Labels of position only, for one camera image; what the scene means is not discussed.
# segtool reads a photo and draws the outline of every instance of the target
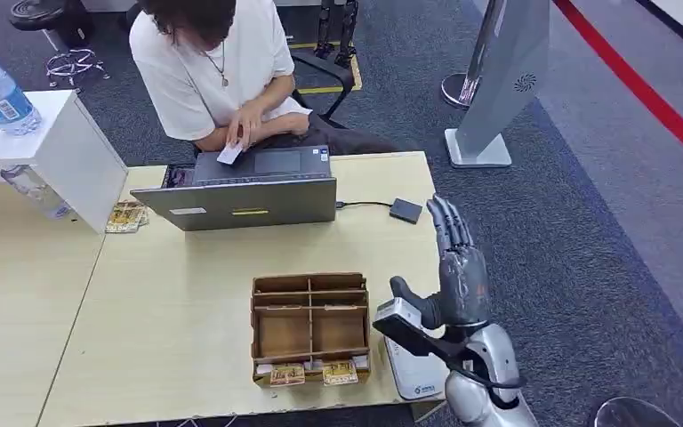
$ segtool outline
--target gray laptop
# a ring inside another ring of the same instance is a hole
[[[329,222],[336,215],[336,179],[328,147],[256,149],[234,165],[218,152],[197,157],[191,182],[130,193],[185,231]]]

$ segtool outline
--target white card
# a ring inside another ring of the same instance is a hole
[[[231,165],[237,160],[237,156],[242,152],[242,142],[238,142],[234,145],[227,145],[221,151],[220,155],[216,158],[220,163],[225,165]]]

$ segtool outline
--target laptop keyboard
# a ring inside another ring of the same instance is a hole
[[[245,176],[240,178],[218,178],[214,180],[200,180],[196,181],[198,186],[213,186],[213,185],[235,185],[235,184],[252,184],[256,182],[277,182],[277,181],[299,181],[299,180],[315,180],[328,178],[328,173],[298,173],[296,175],[279,175],[279,176]]]

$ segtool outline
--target black cable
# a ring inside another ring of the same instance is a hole
[[[511,382],[511,383],[494,383],[491,380],[487,380],[486,378],[482,378],[480,376],[477,376],[473,374],[472,372],[468,371],[467,369],[463,369],[461,367],[458,367],[456,365],[451,365],[449,364],[449,368],[451,368],[453,371],[457,371],[458,373],[462,374],[463,376],[466,376],[470,378],[472,381],[476,383],[480,383],[483,386],[487,388],[494,388],[494,389],[521,389],[522,387],[527,384],[527,379],[524,376],[520,376],[516,381]]]
[[[379,205],[379,206],[386,206],[386,207],[391,207],[391,203],[385,203],[385,202],[341,202],[337,201],[336,202],[336,209],[342,209],[347,206],[352,206],[352,205]]]

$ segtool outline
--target cardboard organizer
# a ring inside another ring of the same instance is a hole
[[[368,295],[359,273],[256,278],[253,281],[253,380],[269,385],[267,366],[302,363],[322,381],[321,361],[354,359],[370,375]]]

